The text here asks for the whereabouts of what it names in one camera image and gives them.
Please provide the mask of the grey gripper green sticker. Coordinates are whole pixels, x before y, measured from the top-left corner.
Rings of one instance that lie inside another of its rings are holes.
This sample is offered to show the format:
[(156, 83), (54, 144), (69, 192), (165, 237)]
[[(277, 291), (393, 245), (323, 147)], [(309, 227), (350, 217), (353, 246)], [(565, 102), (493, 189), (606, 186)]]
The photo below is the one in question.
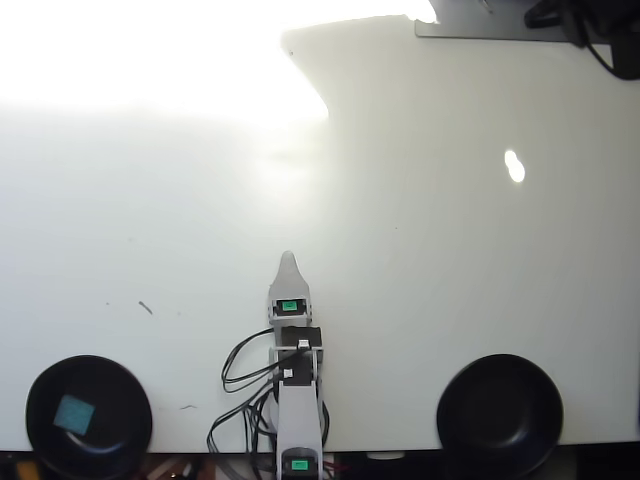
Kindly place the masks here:
[(268, 318), (272, 327), (309, 327), (312, 323), (310, 290), (292, 251), (280, 257), (268, 292)]

